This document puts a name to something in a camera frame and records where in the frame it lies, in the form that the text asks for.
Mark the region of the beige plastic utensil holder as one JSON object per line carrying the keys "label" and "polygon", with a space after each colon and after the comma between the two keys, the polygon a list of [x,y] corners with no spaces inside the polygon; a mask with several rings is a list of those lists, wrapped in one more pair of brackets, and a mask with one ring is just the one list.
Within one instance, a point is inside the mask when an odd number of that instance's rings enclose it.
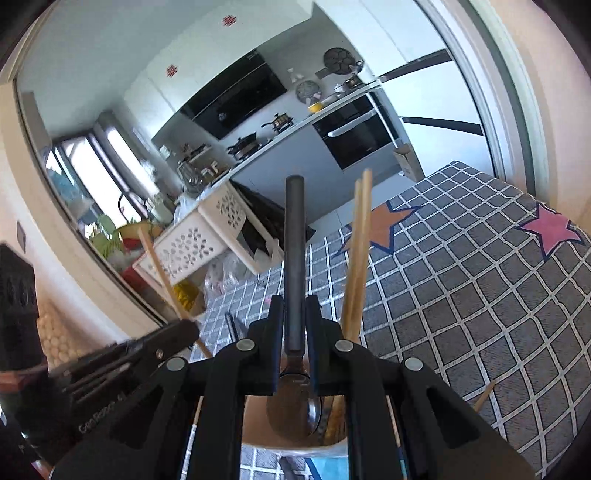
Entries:
{"label": "beige plastic utensil holder", "polygon": [[322,398],[322,413],[317,429],[305,426],[304,416],[298,413],[287,414],[287,409],[280,411],[280,429],[276,430],[276,411],[267,409],[271,397],[247,396],[243,414],[242,442],[259,449],[274,453],[294,456],[344,457],[348,454],[346,437],[334,438],[332,443],[325,443],[329,415],[332,413],[334,398]]}

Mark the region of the dark grey metal spoon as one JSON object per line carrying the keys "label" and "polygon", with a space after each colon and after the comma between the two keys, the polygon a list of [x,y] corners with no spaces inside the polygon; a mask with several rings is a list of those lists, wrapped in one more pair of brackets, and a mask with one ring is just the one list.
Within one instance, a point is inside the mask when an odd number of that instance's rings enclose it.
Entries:
{"label": "dark grey metal spoon", "polygon": [[280,429],[280,411],[304,416],[305,426],[317,429],[322,413],[321,398],[311,387],[304,370],[305,354],[305,219],[304,178],[298,175],[286,180],[286,214],[284,215],[284,295],[283,352],[286,367],[280,373],[274,401],[267,402],[269,416],[276,411],[276,430]]}

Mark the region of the long wooden chopstick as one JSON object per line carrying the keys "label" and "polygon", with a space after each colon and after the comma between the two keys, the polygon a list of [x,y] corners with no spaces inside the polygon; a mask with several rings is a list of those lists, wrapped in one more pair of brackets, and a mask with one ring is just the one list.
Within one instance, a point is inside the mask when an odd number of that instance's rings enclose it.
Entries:
{"label": "long wooden chopstick", "polygon": [[[185,294],[186,289],[181,287],[176,291],[171,285],[168,276],[156,255],[151,237],[147,230],[141,226],[135,227],[135,230],[137,231],[137,237],[143,248],[143,253],[132,265],[135,273],[172,308],[178,319],[191,320],[198,324],[197,318],[204,313],[204,297],[202,297],[201,292],[193,284],[190,284],[189,289],[193,299],[190,307],[186,308],[178,298],[178,294]],[[152,277],[149,271],[145,270],[140,265],[140,261],[143,258],[147,258],[151,262],[152,271],[156,274],[156,277]]]}

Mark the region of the grey checkered star tablecloth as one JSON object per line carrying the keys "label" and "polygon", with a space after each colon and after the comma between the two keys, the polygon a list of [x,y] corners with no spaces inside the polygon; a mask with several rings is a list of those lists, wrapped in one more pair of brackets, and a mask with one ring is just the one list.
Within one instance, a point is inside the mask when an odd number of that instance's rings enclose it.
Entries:
{"label": "grey checkered star tablecloth", "polygon": [[590,413],[590,237],[544,255],[531,195],[452,162],[394,195],[370,249],[361,342],[423,360],[532,466],[555,467]]}

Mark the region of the beige plastic basket shelf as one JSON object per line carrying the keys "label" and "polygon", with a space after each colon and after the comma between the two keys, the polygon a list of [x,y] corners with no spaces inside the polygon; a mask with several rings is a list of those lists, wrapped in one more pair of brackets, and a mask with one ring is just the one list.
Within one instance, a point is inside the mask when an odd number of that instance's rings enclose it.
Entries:
{"label": "beige plastic basket shelf", "polygon": [[235,187],[223,182],[153,243],[155,256],[170,284],[176,285],[228,250],[252,274],[266,271],[263,261],[256,259],[238,241],[246,222],[263,237],[270,263],[274,265],[283,260],[280,241],[271,237]]}

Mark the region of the black wok on stove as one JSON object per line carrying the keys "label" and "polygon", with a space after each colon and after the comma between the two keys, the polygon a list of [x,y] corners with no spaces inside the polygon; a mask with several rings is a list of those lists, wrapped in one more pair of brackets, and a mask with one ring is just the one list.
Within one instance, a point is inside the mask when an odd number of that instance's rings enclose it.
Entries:
{"label": "black wok on stove", "polygon": [[256,133],[252,133],[245,137],[239,137],[235,144],[226,148],[226,152],[235,158],[236,161],[242,161],[250,154],[259,150],[259,148],[260,143],[257,140]]}

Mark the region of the black built-in oven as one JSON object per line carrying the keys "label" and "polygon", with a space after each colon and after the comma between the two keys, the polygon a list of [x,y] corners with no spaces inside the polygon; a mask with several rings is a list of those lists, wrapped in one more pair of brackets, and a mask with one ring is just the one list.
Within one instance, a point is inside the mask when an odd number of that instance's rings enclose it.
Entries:
{"label": "black built-in oven", "polygon": [[400,138],[375,92],[363,94],[312,125],[342,170],[394,146]]}

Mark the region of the white refrigerator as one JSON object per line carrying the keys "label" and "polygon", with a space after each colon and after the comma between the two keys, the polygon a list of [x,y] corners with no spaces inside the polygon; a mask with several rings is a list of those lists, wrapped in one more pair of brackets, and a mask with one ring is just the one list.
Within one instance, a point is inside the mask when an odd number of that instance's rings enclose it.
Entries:
{"label": "white refrigerator", "polygon": [[[342,30],[374,78],[404,67],[380,83],[397,112],[425,174],[457,160],[492,175],[494,165],[481,119],[461,70],[453,60],[433,66],[411,63],[447,49],[435,26],[415,1],[319,1]],[[441,124],[463,122],[465,127]]]}

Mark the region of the black range hood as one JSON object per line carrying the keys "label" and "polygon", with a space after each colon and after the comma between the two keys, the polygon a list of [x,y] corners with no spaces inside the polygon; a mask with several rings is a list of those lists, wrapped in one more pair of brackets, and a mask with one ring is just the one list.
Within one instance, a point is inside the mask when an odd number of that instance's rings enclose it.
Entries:
{"label": "black range hood", "polygon": [[252,50],[198,90],[180,111],[220,140],[286,92],[259,51]]}

